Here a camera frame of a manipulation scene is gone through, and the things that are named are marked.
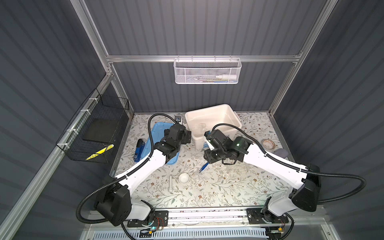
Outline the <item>blue plastic tweezers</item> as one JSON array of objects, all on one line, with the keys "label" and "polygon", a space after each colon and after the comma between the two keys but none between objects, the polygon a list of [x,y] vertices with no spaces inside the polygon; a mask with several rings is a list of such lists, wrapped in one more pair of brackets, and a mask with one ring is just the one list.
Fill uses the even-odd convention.
[{"label": "blue plastic tweezers", "polygon": [[209,163],[206,163],[204,164],[201,169],[199,170],[199,173],[201,173],[207,166],[209,165]]}]

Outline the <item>white plastic storage bin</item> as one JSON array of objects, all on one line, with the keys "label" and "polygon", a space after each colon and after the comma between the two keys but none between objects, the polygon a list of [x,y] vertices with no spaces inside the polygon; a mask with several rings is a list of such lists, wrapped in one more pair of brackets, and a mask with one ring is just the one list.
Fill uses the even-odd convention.
[{"label": "white plastic storage bin", "polygon": [[192,132],[192,139],[198,152],[208,146],[205,142],[204,135],[199,133],[199,124],[206,124],[207,131],[211,131],[215,125],[223,123],[230,124],[238,128],[242,127],[240,117],[227,104],[189,111],[185,114],[185,118],[189,130]]}]

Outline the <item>white mortar bowl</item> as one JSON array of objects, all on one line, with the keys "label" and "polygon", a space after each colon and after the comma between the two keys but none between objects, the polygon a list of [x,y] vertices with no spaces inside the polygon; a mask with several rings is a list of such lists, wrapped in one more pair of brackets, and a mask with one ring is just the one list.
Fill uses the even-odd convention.
[{"label": "white mortar bowl", "polygon": [[187,173],[182,173],[179,175],[179,182],[182,184],[186,184],[190,181],[190,176]]}]

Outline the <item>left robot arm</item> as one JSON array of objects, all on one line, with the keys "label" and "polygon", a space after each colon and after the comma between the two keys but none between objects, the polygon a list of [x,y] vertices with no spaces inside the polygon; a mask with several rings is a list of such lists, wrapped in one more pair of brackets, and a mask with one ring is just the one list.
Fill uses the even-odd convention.
[{"label": "left robot arm", "polygon": [[[155,217],[155,208],[147,201],[134,201],[132,195],[136,188],[153,172],[164,166],[180,151],[182,145],[191,142],[192,133],[176,120],[164,131],[164,137],[154,142],[149,136],[149,154],[129,170],[111,178],[110,181],[82,199],[76,209],[76,218],[84,224],[109,222],[117,227],[125,221],[143,221],[149,225]],[[103,216],[101,219],[86,219],[82,216],[83,205],[96,196],[95,208]]]}]

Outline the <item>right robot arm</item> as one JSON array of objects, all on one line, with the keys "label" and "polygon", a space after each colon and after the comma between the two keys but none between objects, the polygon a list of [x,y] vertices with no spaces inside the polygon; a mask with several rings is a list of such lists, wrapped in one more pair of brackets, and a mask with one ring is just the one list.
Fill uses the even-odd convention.
[{"label": "right robot arm", "polygon": [[[349,198],[367,185],[367,181],[357,175],[322,173],[318,166],[306,167],[267,152],[260,142],[246,133],[231,140],[219,130],[219,127],[221,124],[204,133],[209,146],[204,152],[204,158],[209,164],[246,163],[269,172],[290,185],[290,188],[282,194],[267,198],[261,213],[268,222],[296,209],[315,212],[318,204]],[[360,181],[360,185],[346,194],[319,200],[322,177],[354,179]]]}]

